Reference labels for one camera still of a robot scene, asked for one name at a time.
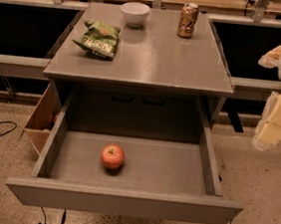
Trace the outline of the wooden box beside cabinet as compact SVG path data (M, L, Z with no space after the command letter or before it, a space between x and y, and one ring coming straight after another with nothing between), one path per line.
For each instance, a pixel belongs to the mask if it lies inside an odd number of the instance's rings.
M49 85L37 102L30 118L27 120L23 131L29 136L33 147L38 154L41 153L49 137L54 117L60 112L60 100L55 89Z

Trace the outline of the green chip bag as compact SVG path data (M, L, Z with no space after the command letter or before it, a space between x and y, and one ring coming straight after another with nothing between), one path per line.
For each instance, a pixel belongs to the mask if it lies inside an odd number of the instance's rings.
M86 31L73 42L81 49L98 57L112 60L118 46L121 28L105 22L85 20Z

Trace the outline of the red apple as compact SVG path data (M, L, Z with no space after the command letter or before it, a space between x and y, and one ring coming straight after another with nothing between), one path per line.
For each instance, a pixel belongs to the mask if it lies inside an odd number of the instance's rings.
M125 152L118 145L106 145L101 152L101 161L105 168L120 168L125 163Z

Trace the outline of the open grey top drawer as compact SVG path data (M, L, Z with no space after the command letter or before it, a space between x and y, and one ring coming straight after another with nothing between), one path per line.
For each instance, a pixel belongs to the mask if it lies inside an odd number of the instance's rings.
M106 145L125 152L105 168ZM30 177L9 178L24 205L201 224L227 224L240 202L222 195L199 98L72 88Z

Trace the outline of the white ceramic bowl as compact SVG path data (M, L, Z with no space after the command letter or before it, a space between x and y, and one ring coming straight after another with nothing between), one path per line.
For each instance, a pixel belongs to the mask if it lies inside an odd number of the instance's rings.
M143 3L127 2L121 6L121 12L128 25L140 26L145 22L150 8Z

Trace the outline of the gold patterned drink can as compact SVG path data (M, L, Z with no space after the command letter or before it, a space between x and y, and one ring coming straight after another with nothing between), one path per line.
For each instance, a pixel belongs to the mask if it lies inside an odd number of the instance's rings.
M183 5L178 23L178 36L182 38L189 38L192 36L198 14L197 4L186 3Z

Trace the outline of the grey cabinet counter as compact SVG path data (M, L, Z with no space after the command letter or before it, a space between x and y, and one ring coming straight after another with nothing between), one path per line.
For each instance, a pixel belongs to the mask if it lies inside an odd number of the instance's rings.
M233 94L222 53L206 15L198 16L192 38L177 35L179 12L153 8L136 29L125 23L118 5L88 5L57 54L45 68L50 80L76 81L209 96L210 121ZM112 60L88 56L73 41L98 20L121 28Z

